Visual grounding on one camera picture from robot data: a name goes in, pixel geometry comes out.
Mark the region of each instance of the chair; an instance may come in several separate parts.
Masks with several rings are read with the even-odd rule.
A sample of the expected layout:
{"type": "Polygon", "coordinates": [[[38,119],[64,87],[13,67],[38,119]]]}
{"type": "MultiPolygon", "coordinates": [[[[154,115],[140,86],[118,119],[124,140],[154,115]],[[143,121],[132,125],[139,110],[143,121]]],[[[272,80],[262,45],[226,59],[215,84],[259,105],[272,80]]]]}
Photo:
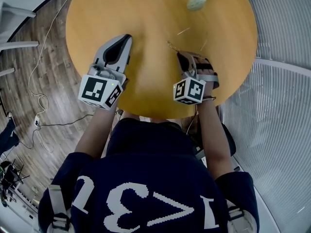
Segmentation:
{"type": "MultiPolygon", "coordinates": [[[[1,25],[1,18],[2,13],[12,13],[17,16],[23,16],[23,17],[35,17],[36,13],[28,10],[18,9],[18,8],[11,8],[11,7],[5,7],[3,2],[0,1],[0,25],[1,25]]],[[[24,41],[24,42],[6,42],[6,43],[0,43],[0,51],[6,50],[6,49],[15,49],[15,48],[27,48],[27,47],[37,47],[39,45],[39,42],[37,41],[24,41]]]]}
{"type": "Polygon", "coordinates": [[[21,182],[22,184],[24,184],[22,180],[29,177],[28,175],[21,178],[21,172],[24,168],[24,165],[20,170],[18,170],[16,166],[14,166],[14,162],[15,160],[13,161],[13,163],[8,165],[7,170],[1,179],[1,185],[3,186],[3,189],[5,191],[8,190],[11,186],[16,185],[17,182],[21,182]]]}

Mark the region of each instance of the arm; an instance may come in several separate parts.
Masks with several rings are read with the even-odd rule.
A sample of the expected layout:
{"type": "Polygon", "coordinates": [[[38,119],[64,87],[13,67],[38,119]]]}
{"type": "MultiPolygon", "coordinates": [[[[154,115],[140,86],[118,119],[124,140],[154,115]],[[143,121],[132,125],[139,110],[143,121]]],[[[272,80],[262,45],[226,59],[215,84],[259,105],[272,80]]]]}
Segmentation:
{"type": "MultiPolygon", "coordinates": [[[[211,70],[200,70],[200,74],[210,74],[211,70]]],[[[207,82],[204,96],[211,96],[214,82],[207,82]]],[[[211,100],[198,105],[202,141],[208,169],[214,179],[233,172],[230,148],[223,126],[211,100]]]]}
{"type": "Polygon", "coordinates": [[[110,111],[96,109],[89,126],[75,149],[75,152],[86,153],[93,158],[100,158],[102,156],[115,117],[116,105],[117,102],[110,111]]]}

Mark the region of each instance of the navy t-shirt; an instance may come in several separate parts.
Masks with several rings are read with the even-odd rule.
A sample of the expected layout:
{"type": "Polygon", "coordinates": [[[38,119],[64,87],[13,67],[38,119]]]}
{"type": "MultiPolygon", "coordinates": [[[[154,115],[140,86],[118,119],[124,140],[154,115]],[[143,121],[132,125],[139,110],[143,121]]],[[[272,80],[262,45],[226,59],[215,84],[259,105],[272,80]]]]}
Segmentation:
{"type": "MultiPolygon", "coordinates": [[[[233,172],[214,181],[201,161],[181,150],[190,147],[187,137],[177,129],[172,131],[175,135],[166,133],[173,143],[162,138],[146,140],[159,139],[155,130],[152,137],[127,141],[124,146],[129,151],[99,160],[85,153],[69,154],[52,184],[61,186],[75,232],[227,232],[226,200],[248,211],[259,231],[251,176],[233,172]],[[175,140],[184,137],[185,142],[174,143],[172,136],[175,140]]],[[[118,141],[113,146],[120,150],[123,144],[118,141]]],[[[48,190],[40,202],[38,219],[46,232],[53,220],[48,190]]]]}

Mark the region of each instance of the round wooden table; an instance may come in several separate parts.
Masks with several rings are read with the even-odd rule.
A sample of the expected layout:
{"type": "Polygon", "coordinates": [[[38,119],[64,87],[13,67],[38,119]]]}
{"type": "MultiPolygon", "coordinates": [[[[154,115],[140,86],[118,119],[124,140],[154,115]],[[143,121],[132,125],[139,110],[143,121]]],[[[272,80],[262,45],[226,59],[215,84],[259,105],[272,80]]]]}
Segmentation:
{"type": "Polygon", "coordinates": [[[119,107],[152,118],[182,118],[195,107],[173,101],[181,80],[176,48],[206,56],[218,73],[215,104],[229,98],[247,77],[257,49],[257,26],[248,0],[207,0],[187,9],[188,0],[72,0],[66,24],[71,59],[82,76],[96,51],[115,36],[133,36],[130,80],[119,107]]]}

